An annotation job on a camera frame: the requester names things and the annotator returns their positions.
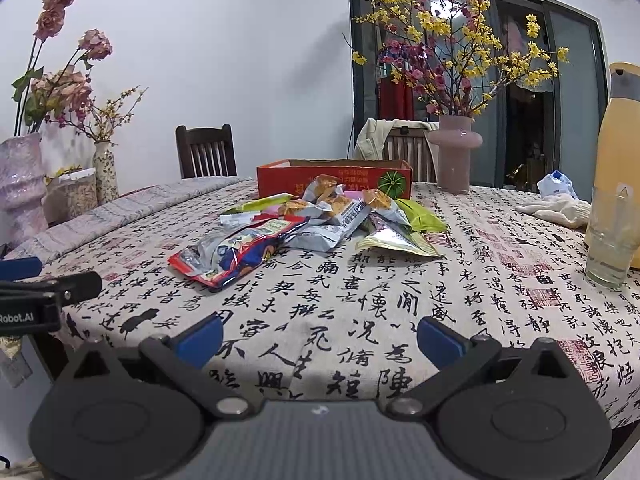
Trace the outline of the blue white plastic bag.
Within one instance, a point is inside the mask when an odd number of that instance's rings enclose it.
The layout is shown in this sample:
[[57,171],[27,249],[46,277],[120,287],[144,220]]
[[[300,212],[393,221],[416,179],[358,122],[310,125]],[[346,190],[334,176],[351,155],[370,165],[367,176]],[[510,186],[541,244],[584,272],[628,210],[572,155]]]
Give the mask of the blue white plastic bag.
[[538,192],[541,198],[555,195],[568,195],[577,198],[573,182],[560,170],[554,170],[537,182]]

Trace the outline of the red silver snack bag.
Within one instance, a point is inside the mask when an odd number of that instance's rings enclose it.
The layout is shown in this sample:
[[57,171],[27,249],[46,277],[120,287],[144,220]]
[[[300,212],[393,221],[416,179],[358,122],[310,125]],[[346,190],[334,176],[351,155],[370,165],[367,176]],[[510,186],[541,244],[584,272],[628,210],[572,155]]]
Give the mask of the red silver snack bag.
[[168,258],[171,269],[218,292],[254,271],[308,224],[305,217],[261,214],[226,234],[209,233]]

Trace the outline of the calligraphy print tablecloth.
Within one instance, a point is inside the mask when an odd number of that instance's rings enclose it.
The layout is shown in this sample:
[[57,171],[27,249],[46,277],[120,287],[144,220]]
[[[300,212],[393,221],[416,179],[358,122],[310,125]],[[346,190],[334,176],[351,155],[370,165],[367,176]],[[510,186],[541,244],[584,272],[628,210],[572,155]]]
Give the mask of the calligraphy print tablecloth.
[[450,195],[418,184],[413,197],[447,223],[430,260],[353,238],[332,252],[283,249],[236,283],[211,292],[168,258],[216,228],[227,209],[252,200],[238,183],[157,211],[43,264],[47,276],[93,270],[96,299],[64,311],[64,344],[90,338],[134,346],[174,336],[210,314],[224,342],[208,363],[221,385],[252,399],[376,399],[432,372],[416,346],[420,318],[506,346],[559,341],[611,424],[639,417],[639,279],[621,289],[585,277],[582,234],[522,214],[523,192],[480,188]]

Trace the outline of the folded pale striped blanket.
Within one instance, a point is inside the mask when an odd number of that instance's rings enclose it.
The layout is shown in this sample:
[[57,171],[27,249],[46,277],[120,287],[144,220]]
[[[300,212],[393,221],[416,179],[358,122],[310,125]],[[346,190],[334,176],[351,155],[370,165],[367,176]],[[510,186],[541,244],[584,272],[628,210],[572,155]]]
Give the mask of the folded pale striped blanket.
[[249,177],[201,177],[157,184],[132,192],[85,214],[52,226],[11,250],[2,262],[38,258],[50,263],[96,238],[131,222],[227,186],[253,182]]

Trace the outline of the dusty pink roses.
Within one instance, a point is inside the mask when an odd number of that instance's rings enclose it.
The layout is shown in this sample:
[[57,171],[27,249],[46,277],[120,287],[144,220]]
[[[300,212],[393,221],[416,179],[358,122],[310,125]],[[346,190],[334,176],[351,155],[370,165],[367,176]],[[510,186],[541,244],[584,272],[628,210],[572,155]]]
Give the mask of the dusty pink roses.
[[89,113],[92,69],[111,56],[114,47],[105,32],[89,28],[65,53],[49,52],[75,1],[41,0],[26,68],[12,82],[14,136],[37,133],[47,122],[64,127],[72,119],[85,119]]

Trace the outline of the yellow and pink flower branches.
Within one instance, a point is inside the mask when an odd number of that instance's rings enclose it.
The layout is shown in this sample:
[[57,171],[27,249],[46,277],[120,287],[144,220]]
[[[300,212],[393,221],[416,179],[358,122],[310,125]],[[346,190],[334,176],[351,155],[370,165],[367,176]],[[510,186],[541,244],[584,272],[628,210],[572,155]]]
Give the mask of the yellow and pink flower branches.
[[482,114],[499,90],[510,84],[535,89],[559,77],[566,47],[544,46],[534,14],[525,34],[510,44],[489,23],[491,0],[364,0],[354,18],[371,27],[378,51],[386,40],[404,46],[405,64],[394,77],[408,84],[431,116]]

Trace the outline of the white cloth gloves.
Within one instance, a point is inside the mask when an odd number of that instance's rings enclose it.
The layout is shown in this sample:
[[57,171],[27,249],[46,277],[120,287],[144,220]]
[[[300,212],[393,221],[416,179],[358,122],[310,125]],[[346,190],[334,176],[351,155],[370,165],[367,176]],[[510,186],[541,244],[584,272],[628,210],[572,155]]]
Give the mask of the white cloth gloves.
[[588,224],[591,205],[584,200],[564,193],[549,195],[531,203],[517,206],[516,210],[522,214],[530,214],[540,220],[548,221],[558,226],[577,230],[584,228]]

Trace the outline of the beige jacket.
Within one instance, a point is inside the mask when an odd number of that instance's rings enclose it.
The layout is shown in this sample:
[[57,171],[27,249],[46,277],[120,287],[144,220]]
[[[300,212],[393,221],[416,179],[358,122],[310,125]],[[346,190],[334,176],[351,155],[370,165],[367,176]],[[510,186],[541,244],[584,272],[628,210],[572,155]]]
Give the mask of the beige jacket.
[[415,122],[402,119],[374,119],[369,118],[358,133],[354,154],[355,160],[382,160],[386,139],[393,129],[407,127],[412,130],[437,130],[437,122]]

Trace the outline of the green snack bar packet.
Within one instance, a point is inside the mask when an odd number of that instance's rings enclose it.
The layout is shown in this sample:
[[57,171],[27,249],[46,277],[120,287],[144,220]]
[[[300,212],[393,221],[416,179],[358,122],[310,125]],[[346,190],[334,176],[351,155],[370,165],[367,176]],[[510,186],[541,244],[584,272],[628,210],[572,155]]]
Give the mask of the green snack bar packet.
[[443,233],[447,231],[448,226],[445,222],[415,200],[396,198],[395,203],[406,215],[409,226],[414,232]]

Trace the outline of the large pink marbled vase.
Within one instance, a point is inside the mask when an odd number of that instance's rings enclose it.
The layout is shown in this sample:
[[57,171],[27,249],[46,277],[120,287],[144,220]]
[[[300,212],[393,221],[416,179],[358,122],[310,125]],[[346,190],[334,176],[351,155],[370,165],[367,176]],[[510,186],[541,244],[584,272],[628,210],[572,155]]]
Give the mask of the large pink marbled vase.
[[40,139],[39,133],[31,133],[1,143],[1,211],[8,220],[9,248],[48,228]]

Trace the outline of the pink glass vase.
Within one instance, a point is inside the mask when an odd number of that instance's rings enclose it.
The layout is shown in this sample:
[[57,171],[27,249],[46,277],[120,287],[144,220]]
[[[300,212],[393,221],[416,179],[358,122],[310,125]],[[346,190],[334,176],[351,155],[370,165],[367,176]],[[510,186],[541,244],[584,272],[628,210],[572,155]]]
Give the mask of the pink glass vase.
[[472,130],[472,118],[442,115],[438,128],[427,135],[437,148],[435,160],[438,186],[451,194],[466,194],[470,187],[471,152],[483,144],[482,136]]

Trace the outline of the green white snack packet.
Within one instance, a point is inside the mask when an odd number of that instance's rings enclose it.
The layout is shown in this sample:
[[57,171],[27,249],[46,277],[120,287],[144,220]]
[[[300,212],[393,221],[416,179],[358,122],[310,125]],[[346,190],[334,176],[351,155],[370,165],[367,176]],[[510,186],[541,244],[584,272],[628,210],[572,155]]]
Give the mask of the green white snack packet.
[[257,200],[250,200],[241,205],[233,206],[232,208],[224,211],[224,214],[245,214],[246,212],[261,212],[271,206],[280,206],[285,204],[289,200],[292,200],[294,195],[290,193],[279,193],[266,197],[258,198]]

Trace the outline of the silver white snack packet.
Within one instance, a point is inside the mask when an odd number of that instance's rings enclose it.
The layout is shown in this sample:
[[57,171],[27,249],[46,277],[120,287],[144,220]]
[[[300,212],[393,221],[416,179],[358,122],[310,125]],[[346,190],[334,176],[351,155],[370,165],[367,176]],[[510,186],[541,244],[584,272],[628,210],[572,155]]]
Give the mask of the silver white snack packet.
[[347,220],[340,220],[338,217],[326,219],[323,223],[318,219],[311,220],[310,226],[305,226],[296,232],[285,246],[311,252],[329,252],[337,248],[345,238],[349,238],[367,219],[367,216],[368,214],[363,212]]

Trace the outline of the dark wooden chair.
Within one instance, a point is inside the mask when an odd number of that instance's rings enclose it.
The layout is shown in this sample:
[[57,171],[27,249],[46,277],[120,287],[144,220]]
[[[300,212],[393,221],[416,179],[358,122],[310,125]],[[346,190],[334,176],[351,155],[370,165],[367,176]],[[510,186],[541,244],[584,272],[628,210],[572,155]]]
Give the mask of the dark wooden chair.
[[176,142],[183,179],[238,174],[230,125],[220,128],[178,126]]

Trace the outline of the orange cracker snack packet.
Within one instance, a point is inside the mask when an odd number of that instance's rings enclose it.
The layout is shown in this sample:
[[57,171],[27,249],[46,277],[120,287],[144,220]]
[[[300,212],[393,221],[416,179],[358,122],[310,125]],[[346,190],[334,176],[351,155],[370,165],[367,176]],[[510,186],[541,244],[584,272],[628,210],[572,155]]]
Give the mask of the orange cracker snack packet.
[[340,195],[343,192],[344,185],[341,184],[337,177],[319,174],[307,185],[302,199],[309,203],[318,204],[326,202],[329,198]]

